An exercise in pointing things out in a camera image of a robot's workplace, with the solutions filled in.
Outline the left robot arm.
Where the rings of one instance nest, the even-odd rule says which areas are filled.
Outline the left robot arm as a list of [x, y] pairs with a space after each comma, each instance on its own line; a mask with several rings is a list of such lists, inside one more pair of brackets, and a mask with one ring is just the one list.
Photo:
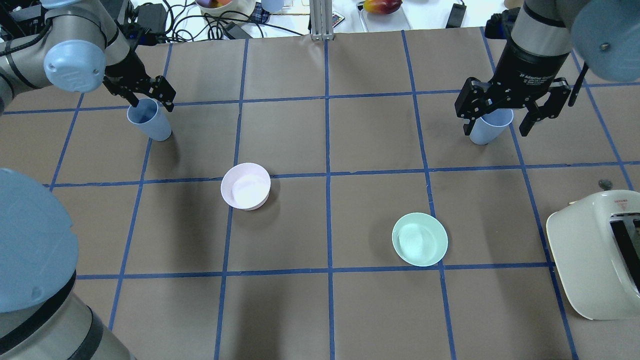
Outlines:
[[1, 44], [1, 111], [26, 94], [30, 112], [1, 117], [1, 358], [134, 360], [74, 292], [78, 272], [124, 265], [147, 137], [117, 139], [114, 110], [82, 112], [104, 84], [131, 109], [172, 106], [175, 91], [144, 64], [100, 0], [44, 0], [45, 27]]

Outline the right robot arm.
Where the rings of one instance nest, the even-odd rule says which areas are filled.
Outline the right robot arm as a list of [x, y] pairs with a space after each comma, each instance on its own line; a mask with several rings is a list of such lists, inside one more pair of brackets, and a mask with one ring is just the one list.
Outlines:
[[565, 105], [572, 106], [585, 74], [573, 87], [558, 76], [572, 51], [583, 59], [583, 71], [601, 79], [639, 79], [637, 0], [526, 0], [493, 14], [484, 36], [506, 43], [492, 78], [467, 78], [455, 100], [456, 116], [466, 120], [466, 136], [478, 119], [501, 109], [526, 109], [519, 133], [528, 136], [536, 123], [555, 119]]

